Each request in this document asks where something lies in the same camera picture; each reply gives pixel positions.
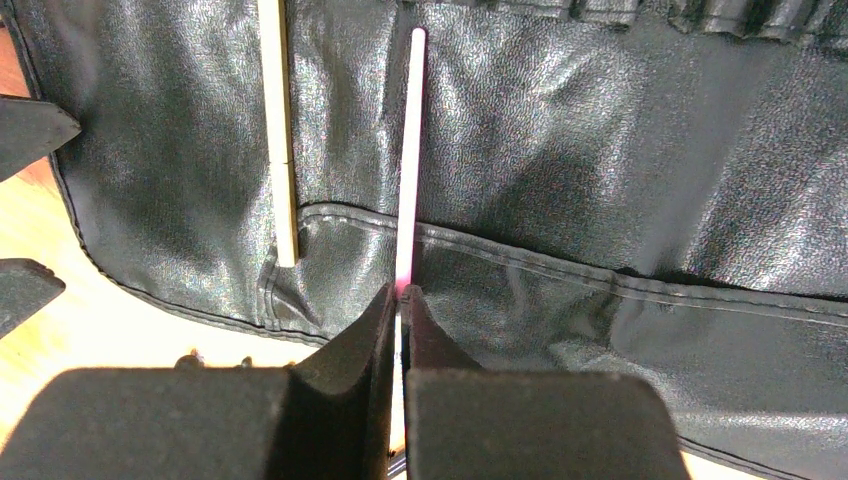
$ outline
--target leather pocket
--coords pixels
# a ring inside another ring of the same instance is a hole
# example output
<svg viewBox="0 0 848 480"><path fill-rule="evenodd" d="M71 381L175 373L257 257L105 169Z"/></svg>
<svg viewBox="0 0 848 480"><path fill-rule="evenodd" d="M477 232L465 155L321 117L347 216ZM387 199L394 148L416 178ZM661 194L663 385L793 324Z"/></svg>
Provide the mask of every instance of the leather pocket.
<svg viewBox="0 0 848 480"><path fill-rule="evenodd" d="M330 204L299 217L297 268L264 272L266 328L330 338L391 279L395 221ZM848 469L848 305L633 278L431 225L416 240L415 283L484 366L638 375L702 455L776 478Z"/></svg>

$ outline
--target table surface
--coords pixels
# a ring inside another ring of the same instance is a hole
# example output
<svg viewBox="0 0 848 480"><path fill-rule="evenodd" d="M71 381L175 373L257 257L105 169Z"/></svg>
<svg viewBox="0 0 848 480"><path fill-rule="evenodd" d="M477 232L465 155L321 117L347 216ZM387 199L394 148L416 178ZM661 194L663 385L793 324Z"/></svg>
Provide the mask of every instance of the table surface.
<svg viewBox="0 0 848 480"><path fill-rule="evenodd" d="M0 29L0 94L29 96L6 29ZM196 349L209 366L282 366L313 348L201 325L122 291L85 257L46 159L0 183L0 258L32 258L67 289L0 340L0 449L35 395L77 367L173 367ZM393 445L402 445L402 402L395 398ZM684 454L692 477L750 475Z"/></svg>

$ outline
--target beige wooden stick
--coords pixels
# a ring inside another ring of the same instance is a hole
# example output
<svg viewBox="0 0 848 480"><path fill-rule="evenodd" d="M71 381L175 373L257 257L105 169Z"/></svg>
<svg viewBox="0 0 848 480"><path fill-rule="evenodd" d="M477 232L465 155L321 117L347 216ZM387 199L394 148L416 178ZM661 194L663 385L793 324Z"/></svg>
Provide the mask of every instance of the beige wooden stick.
<svg viewBox="0 0 848 480"><path fill-rule="evenodd" d="M277 262L291 268L297 263L298 253L285 0L258 1Z"/></svg>

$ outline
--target pink rod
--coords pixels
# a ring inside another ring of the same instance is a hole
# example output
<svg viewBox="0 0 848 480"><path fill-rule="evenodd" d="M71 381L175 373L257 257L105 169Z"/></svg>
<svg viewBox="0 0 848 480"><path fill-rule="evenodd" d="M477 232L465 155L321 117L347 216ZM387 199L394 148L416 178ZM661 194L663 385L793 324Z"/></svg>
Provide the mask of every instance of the pink rod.
<svg viewBox="0 0 848 480"><path fill-rule="evenodd" d="M415 238L415 204L418 198L418 157L421 152L421 102L424 93L424 50L427 34L423 28L412 31L409 52L409 79L406 87L406 118L403 124L403 150L400 158L400 200L398 204L397 259L395 290L398 298L412 282L412 247Z"/></svg>

